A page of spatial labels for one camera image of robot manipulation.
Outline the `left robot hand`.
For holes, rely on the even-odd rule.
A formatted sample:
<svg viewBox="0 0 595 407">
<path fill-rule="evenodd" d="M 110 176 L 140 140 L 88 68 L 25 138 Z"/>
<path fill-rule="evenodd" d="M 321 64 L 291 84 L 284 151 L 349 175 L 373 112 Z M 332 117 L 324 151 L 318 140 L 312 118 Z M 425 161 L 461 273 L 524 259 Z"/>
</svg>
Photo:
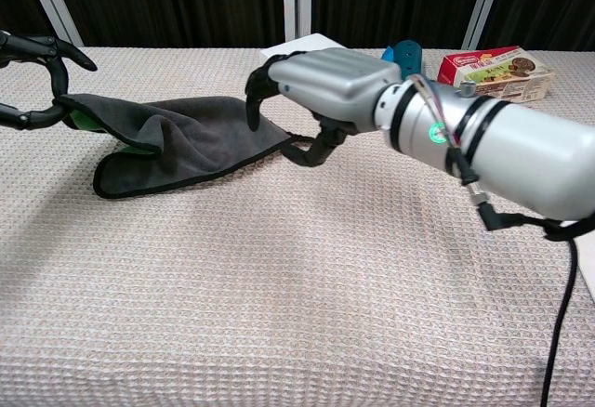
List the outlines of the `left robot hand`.
<svg viewBox="0 0 595 407">
<path fill-rule="evenodd" d="M 35 63 L 44 66 L 50 74 L 54 97 L 68 93 L 69 74 L 63 59 L 69 59 L 81 68 L 94 72 L 97 65 L 78 47 L 50 35 L 17 35 L 1 31 L 1 67 L 10 62 Z M 42 111 L 21 112 L 15 107 L 1 104 L 1 126 L 15 130 L 36 130 L 61 122 L 69 111 L 52 105 Z"/>
</svg>

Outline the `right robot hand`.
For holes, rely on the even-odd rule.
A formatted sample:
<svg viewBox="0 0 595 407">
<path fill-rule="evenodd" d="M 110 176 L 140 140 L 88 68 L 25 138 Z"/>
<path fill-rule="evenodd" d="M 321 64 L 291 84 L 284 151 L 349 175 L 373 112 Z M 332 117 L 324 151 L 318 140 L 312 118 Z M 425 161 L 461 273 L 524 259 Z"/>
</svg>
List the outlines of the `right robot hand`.
<svg viewBox="0 0 595 407">
<path fill-rule="evenodd" d="M 397 64 L 347 48 L 274 55 L 247 79 L 247 124 L 258 130 L 263 100 L 277 95 L 292 100 L 311 112 L 320 132 L 308 150 L 290 145 L 283 155 L 297 165 L 319 166 L 346 137 L 377 129 L 377 103 L 401 81 Z"/>
</svg>

